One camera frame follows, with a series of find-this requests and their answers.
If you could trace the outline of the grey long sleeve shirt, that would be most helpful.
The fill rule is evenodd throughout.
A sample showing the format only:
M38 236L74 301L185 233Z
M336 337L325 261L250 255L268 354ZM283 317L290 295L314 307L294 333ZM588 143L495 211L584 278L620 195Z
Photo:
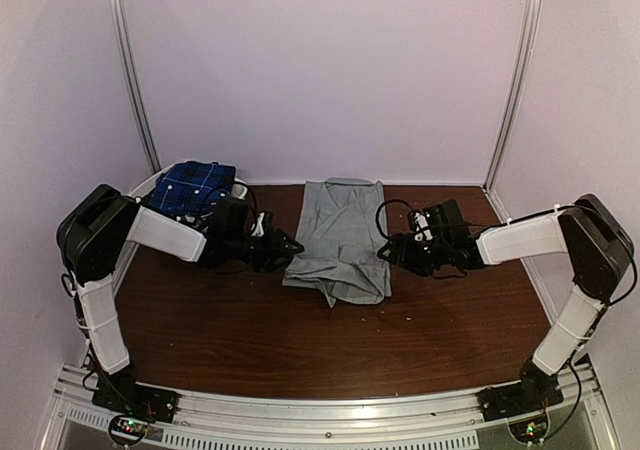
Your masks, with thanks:
M376 305L391 296L390 266L377 257L385 244L376 212L385 201L380 181L308 181L295 240L305 251L285 269L286 287L315 289L329 306Z

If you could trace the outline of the white plastic basket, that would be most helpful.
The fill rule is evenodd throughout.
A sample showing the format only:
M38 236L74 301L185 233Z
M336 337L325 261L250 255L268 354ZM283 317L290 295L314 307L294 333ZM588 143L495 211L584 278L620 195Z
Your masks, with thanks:
M145 205L160 209L187 207L208 208L221 198L244 199L247 188L235 179L218 177L186 178L163 174L144 181L125 196L140 199Z

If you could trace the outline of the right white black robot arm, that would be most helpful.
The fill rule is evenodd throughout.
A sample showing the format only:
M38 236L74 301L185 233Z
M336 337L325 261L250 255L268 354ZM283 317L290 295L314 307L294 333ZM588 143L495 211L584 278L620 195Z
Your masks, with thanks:
M592 336L607 310L621 303L622 280L639 278L634 243L594 193L501 223L467 219L454 199L410 207L405 232L380 232L378 257L421 277L444 267L460 276L511 261L561 257L568 294L550 330L527 362L533 374L513 389L519 410L535 410L551 394L549 379Z

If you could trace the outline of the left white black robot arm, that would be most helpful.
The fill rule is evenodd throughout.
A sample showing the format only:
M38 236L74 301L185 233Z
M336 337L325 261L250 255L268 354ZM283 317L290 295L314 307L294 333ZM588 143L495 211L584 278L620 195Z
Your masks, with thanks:
M121 413L133 414L144 403L142 389L127 379L134 367L113 290L124 248L137 244L205 268L233 260L256 272L272 272L304 251L301 243L274 227L273 218L273 213L259 212L234 196L171 217L101 184L60 224L56 241L69 293L79 309L79 326L89 339L96 367L109 378L104 395Z

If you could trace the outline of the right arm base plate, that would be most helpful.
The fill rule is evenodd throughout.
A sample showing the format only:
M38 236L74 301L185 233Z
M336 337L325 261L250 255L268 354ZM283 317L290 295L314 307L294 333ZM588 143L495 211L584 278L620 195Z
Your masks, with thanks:
M550 432L549 409L564 401L556 384L539 392L522 381L487 387L477 393L485 422L507 423L511 437L529 447L541 444Z

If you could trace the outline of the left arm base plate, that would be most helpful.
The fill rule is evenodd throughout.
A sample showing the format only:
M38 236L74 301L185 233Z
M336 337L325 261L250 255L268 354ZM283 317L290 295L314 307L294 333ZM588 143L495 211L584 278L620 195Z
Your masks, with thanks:
M92 396L95 406L112 413L107 423L107 435L121 447L140 444L151 435L155 424L172 423L178 400L175 391L140 384L134 385L131 398L106 383L99 383Z

